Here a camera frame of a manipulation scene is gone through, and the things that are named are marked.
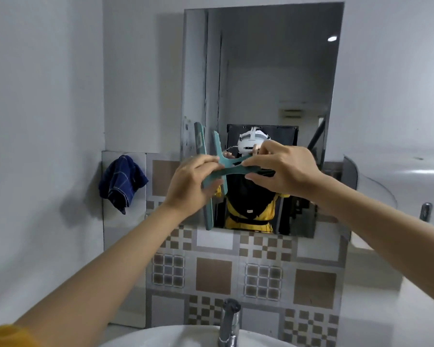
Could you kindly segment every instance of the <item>sink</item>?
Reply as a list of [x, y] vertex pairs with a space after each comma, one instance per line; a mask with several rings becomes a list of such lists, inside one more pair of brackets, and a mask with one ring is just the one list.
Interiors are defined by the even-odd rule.
[[[161, 326], [124, 335], [101, 347], [217, 347], [218, 333], [218, 326]], [[238, 347], [292, 347], [292, 344], [240, 330]]]

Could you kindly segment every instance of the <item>ceiling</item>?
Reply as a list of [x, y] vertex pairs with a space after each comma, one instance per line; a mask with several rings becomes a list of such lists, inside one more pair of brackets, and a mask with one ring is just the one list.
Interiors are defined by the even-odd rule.
[[223, 39], [235, 66], [335, 66], [343, 3], [222, 9]]

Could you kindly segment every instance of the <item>yellow shirt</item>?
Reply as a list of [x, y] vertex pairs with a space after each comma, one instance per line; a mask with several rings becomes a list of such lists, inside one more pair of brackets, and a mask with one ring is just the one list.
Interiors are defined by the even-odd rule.
[[39, 347], [29, 331], [15, 325], [0, 326], [0, 347]]
[[[222, 190], [220, 189], [220, 186], [217, 189], [216, 196], [217, 197], [222, 196]], [[279, 193], [277, 193], [275, 195], [275, 197], [273, 198], [273, 201], [267, 206], [267, 208], [262, 213], [260, 213], [259, 216], [255, 217], [254, 220], [260, 220], [260, 221], [272, 220], [273, 217], [275, 216], [275, 203], [276, 203], [276, 200], [278, 199], [278, 197], [286, 198], [286, 197], [289, 197], [289, 195], [280, 195]], [[228, 212], [230, 212], [234, 216], [246, 219], [245, 216], [239, 214], [233, 208], [233, 206], [231, 205], [229, 200], [227, 200], [227, 208], [228, 208]], [[251, 230], [251, 231], [258, 231], [258, 232], [262, 232], [262, 233], [272, 233], [273, 232], [272, 224], [270, 224], [270, 223], [268, 223], [266, 225], [253, 225], [253, 224], [238, 223], [237, 221], [234, 221], [230, 217], [228, 217], [225, 220], [225, 228], [226, 229]]]

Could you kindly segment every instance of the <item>person's left arm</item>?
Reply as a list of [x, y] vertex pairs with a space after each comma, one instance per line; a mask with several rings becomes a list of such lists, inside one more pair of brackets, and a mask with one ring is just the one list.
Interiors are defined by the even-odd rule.
[[19, 318], [45, 347], [94, 346], [164, 239], [201, 209], [221, 180], [201, 183], [222, 166], [200, 155], [180, 165], [166, 200], [148, 218]]

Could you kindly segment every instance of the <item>person's right arm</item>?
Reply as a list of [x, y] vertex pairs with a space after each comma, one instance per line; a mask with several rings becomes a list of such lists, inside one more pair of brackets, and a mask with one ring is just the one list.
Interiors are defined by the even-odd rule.
[[309, 150], [268, 140], [243, 162], [276, 171], [246, 178], [267, 189], [307, 198], [362, 237], [394, 268], [434, 299], [434, 226], [321, 173]]

